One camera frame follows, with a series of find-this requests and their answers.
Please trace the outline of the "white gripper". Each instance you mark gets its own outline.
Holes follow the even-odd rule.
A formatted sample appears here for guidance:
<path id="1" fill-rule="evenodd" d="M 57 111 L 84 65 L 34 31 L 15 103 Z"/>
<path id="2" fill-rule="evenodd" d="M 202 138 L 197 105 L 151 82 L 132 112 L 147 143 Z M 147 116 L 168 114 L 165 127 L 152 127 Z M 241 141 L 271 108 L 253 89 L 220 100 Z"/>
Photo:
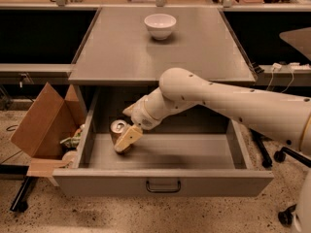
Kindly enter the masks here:
<path id="1" fill-rule="evenodd" d="M 124 153 L 132 144 L 137 142 L 143 136 L 143 130 L 152 130 L 160 124 L 159 120 L 154 119 L 148 113 L 146 102 L 147 96 L 143 96 L 122 111 L 124 115 L 131 118 L 135 125 L 127 124 L 117 133 L 117 139 L 114 143 L 114 150 L 117 153 Z"/>

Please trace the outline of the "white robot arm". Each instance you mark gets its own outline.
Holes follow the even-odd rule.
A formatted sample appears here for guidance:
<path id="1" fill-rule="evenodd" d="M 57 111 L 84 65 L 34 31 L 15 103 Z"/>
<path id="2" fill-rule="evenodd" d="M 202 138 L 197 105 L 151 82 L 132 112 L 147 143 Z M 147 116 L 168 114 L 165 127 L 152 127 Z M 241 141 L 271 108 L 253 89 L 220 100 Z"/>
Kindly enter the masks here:
<path id="1" fill-rule="evenodd" d="M 166 70 L 158 88 L 123 110 L 126 125 L 114 143 L 125 151 L 169 116 L 196 105 L 236 120 L 292 150 L 311 154 L 311 100 L 265 90 L 205 81 L 182 68 Z"/>

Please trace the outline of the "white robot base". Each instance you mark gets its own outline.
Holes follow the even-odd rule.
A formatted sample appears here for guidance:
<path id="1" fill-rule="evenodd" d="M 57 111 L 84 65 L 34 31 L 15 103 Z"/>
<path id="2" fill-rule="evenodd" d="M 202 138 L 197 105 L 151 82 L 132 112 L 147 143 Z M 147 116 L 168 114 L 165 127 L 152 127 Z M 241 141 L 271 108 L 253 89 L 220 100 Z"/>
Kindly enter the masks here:
<path id="1" fill-rule="evenodd" d="M 300 191 L 291 233 L 311 233 L 311 170 L 308 171 Z"/>

